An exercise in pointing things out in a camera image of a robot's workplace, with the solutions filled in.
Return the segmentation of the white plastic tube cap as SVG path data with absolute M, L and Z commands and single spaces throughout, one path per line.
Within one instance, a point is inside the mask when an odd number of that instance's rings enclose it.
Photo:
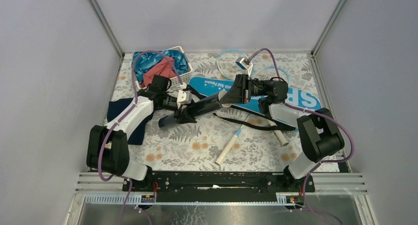
M 227 91 L 226 90 L 221 90 L 221 91 L 218 92 L 218 101 L 222 105 L 224 104 L 223 99 L 226 96 L 226 94 L 227 94 Z

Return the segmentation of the black shuttlecock tube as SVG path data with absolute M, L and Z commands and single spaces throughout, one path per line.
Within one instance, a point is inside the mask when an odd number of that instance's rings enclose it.
M 223 108 L 222 104 L 218 101 L 218 93 L 212 94 L 208 97 L 205 97 L 197 102 L 193 102 L 186 107 L 193 107 L 196 109 L 196 120 L 201 118 L 206 114 L 213 113 L 221 108 Z M 180 124 L 176 123 L 175 121 L 175 112 L 161 118 L 158 121 L 158 126 L 162 130 L 170 129 L 179 126 Z

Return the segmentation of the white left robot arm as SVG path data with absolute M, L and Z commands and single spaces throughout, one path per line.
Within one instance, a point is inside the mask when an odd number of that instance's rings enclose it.
M 156 110 L 177 111 L 190 104 L 191 93 L 186 83 L 180 85 L 178 95 L 171 96 L 171 80 L 157 75 L 146 87 L 137 91 L 128 106 L 105 126 L 95 125 L 89 136 L 86 164 L 111 175 L 134 180 L 142 191 L 149 190 L 153 178 L 150 167 L 130 159 L 128 139 L 138 126 L 151 119 Z

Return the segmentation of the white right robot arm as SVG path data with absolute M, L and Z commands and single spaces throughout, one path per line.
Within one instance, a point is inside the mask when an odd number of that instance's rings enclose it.
M 303 109 L 286 102 L 288 83 L 281 77 L 270 80 L 237 75 L 232 87 L 220 97 L 222 104 L 247 104 L 258 96 L 258 108 L 266 119 L 280 121 L 299 132 L 302 153 L 284 169 L 284 188 L 296 191 L 302 178 L 328 156 L 344 146 L 344 140 L 336 121 L 327 108 L 317 111 Z

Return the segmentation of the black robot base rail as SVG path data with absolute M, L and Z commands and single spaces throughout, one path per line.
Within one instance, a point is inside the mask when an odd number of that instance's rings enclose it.
M 315 192 L 312 176 L 291 179 L 288 173 L 153 171 L 145 179 L 127 180 L 123 191 L 149 192 L 157 202 L 276 202 L 277 193 Z

